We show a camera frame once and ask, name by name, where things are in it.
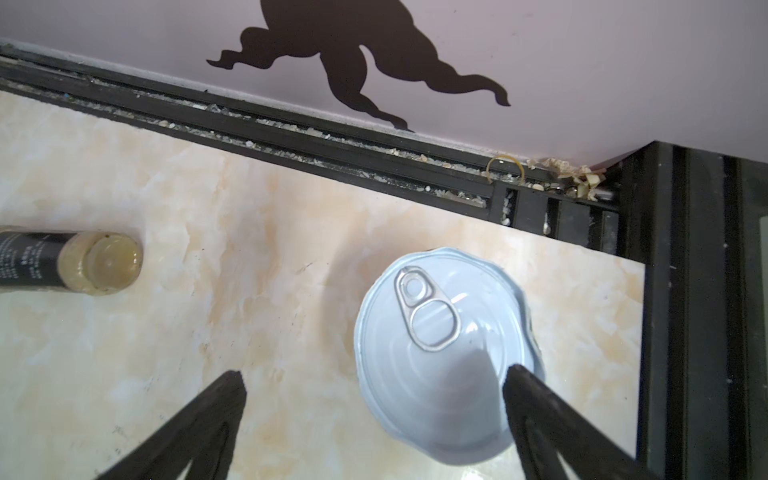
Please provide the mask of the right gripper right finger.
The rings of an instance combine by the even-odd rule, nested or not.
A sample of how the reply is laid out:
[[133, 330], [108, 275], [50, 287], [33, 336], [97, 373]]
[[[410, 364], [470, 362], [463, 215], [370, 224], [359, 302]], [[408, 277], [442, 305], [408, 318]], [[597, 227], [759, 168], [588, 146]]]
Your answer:
[[506, 414], [527, 479], [657, 476], [597, 430], [524, 366], [511, 366], [502, 389]]

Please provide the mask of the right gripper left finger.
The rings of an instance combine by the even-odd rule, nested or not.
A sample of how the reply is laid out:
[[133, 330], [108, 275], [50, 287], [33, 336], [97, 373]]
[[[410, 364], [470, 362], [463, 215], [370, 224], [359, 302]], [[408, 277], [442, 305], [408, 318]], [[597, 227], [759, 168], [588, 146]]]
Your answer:
[[229, 370], [101, 479], [225, 479], [246, 405], [242, 374]]

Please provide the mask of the green label white-lid can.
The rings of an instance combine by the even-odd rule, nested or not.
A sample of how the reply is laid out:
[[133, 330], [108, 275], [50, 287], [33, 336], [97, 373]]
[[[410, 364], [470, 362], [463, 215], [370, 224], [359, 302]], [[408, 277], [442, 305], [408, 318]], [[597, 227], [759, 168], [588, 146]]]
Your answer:
[[361, 394], [393, 438], [451, 466], [513, 443], [502, 389], [520, 364], [545, 377], [523, 289], [454, 248], [407, 254], [362, 301], [354, 330]]

